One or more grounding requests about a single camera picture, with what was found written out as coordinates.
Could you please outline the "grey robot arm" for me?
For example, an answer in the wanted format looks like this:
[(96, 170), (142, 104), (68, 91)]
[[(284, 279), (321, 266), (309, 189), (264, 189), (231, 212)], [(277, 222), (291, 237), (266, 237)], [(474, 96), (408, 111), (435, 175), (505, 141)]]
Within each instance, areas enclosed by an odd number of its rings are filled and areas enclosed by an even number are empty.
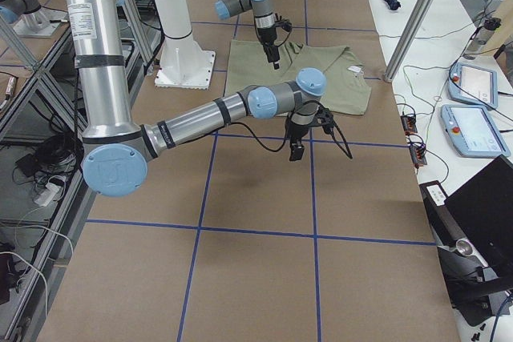
[(274, 69), (280, 68), (280, 54), (276, 44), (280, 19), (274, 11), (272, 0), (217, 0), (215, 10), (221, 20), (252, 11), (257, 40), (268, 62)]
[[(147, 163), (164, 150), (252, 116), (288, 114), (285, 140), (291, 158), (302, 156), (302, 138), (325, 93), (318, 69), (298, 71), (295, 80), (250, 85), (155, 125), (137, 125), (131, 116), (125, 59), (117, 14), (119, 0), (66, 0), (75, 47), (75, 68), (83, 91), (87, 127), (82, 133), (83, 177), (89, 188), (110, 197), (131, 194), (147, 178)], [(163, 27), (163, 53), (157, 86), (208, 89), (216, 53), (195, 41), (186, 0), (155, 0)]]

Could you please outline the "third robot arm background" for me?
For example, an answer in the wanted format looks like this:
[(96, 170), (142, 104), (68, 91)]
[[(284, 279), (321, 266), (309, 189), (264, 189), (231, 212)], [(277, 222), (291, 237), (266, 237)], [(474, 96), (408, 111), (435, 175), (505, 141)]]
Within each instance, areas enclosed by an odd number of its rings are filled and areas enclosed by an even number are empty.
[(68, 23), (65, 11), (45, 10), (39, 0), (1, 0), (1, 16), (23, 38), (49, 38)]

